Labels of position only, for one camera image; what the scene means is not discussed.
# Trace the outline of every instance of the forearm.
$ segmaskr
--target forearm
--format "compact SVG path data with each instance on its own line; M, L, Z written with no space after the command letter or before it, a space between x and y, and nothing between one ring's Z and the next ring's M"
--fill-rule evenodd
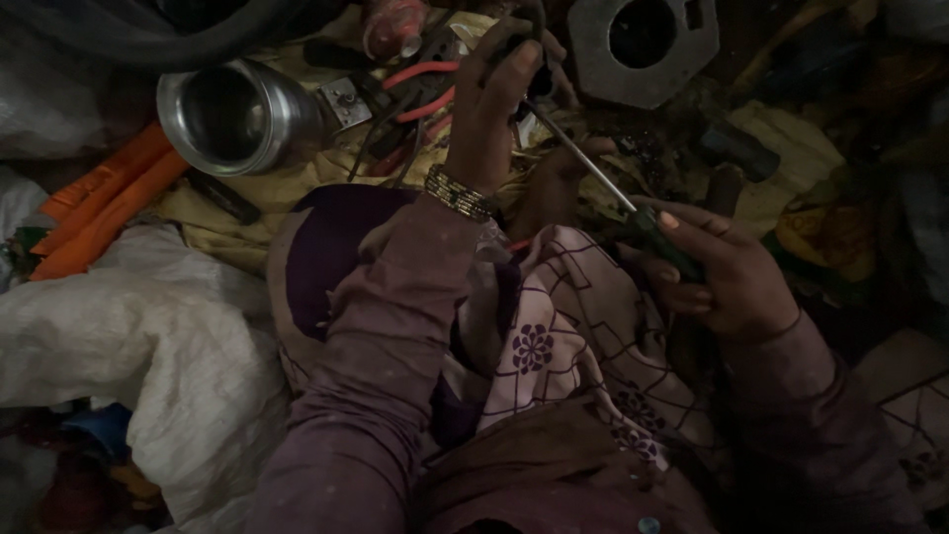
M249 532L402 532L478 226L422 196L334 292L326 354L261 477Z
M809 317L722 353L734 372L740 491L769 531L927 532L883 419Z

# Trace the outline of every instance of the metal plate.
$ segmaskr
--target metal plate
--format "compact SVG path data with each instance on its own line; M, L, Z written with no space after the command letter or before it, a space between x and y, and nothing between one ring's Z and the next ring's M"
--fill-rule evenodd
M639 67L625 65L610 51L610 28L621 10L641 1L578 0L570 8L567 22L577 86L585 95L654 109L679 92L718 52L715 0L650 0L665 3L667 19L657 22L671 25L668 33L673 37L658 62L650 58ZM643 23L645 30L655 26L653 21Z
M340 131L347 130L355 125L365 123L372 119L372 111L366 105L356 86L349 78L343 78L335 82L323 84L317 87L317 91L329 104L333 115L340 122Z

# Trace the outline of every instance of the bangle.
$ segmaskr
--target bangle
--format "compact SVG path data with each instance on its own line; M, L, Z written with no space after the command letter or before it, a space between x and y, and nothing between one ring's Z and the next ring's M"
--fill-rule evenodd
M429 169L425 177L425 192L452 211L478 222L487 222L494 211L491 198L452 180L441 168L441 165L435 164Z

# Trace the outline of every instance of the fingernail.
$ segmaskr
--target fingernail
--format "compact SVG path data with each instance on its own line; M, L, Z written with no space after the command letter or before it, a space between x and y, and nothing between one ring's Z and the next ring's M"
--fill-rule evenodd
M520 72L531 72L537 58L540 57L540 43L536 41L527 41L521 48L517 49L514 55L514 67Z
M659 222L661 222L662 226L665 226L669 230L675 230L676 228L679 228L679 220L673 217L669 212L660 213Z

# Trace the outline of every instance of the clothing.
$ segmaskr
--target clothing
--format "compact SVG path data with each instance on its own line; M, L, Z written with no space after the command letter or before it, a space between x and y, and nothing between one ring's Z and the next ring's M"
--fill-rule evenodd
M249 532L406 529L419 437L479 227L423 196L390 230L366 239L359 266L332 295L324 355L261 478ZM738 491L764 531L927 531L879 415L806 315L768 343L722 353L743 438ZM662 532L713 531L707 518L684 511L695 512L661 491L556 480L475 497L423 518L421 529L454 532L491 518L524 532L593 522L631 530L639 517L660 521Z
M387 221L415 197L324 187L301 201L274 237L271 300L281 361L297 394L326 353L328 296L359 264L370 231L387 235ZM357 204L358 216L346 208ZM661 313L640 291L647 286L636 283L637 273L564 226L544 229L517 255L509 247L496 223L481 225L470 287L456 307L430 401L422 468L502 419L593 390L600 425L619 444L613 448L634 449L663 470L670 448L687 448L727 482L730 451L715 432L708 399L671 371Z

